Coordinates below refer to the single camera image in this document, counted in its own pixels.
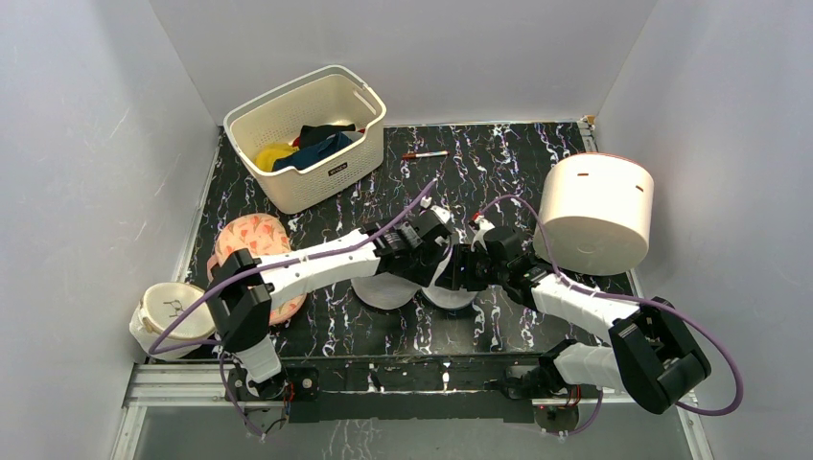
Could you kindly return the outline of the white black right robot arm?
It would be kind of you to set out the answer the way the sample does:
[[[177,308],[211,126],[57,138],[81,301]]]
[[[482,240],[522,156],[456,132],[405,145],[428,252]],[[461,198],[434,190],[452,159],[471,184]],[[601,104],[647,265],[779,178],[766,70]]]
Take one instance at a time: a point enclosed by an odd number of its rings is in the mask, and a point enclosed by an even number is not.
[[[602,341],[563,341],[540,358],[540,383],[553,397],[576,384],[613,388],[662,414],[711,372],[706,355],[672,307],[619,300],[560,278],[551,264],[523,250],[516,230],[500,226],[457,244],[439,279],[444,287],[502,288],[527,309],[568,321]]]

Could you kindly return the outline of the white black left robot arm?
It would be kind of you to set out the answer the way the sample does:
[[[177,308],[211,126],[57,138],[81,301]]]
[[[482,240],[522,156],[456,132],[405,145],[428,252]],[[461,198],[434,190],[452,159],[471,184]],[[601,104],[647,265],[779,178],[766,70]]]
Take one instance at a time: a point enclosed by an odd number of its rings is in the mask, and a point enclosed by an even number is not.
[[[455,236],[450,212],[431,206],[412,218],[371,222],[286,254],[253,257],[240,249],[230,255],[206,290],[206,304],[248,392],[274,399],[288,383],[268,331],[273,311],[345,281],[364,304],[398,309],[431,286],[451,256]]]

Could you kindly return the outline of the black robot base mount plate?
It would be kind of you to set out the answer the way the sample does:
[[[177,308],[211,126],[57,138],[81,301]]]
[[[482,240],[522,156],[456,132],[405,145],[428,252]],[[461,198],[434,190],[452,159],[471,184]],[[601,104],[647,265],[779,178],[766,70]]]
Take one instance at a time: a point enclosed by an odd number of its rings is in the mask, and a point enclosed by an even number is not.
[[[309,424],[351,419],[498,419],[575,422],[595,388],[553,390],[536,353],[285,357],[288,383],[276,397],[248,392],[237,365],[227,388],[251,421]]]

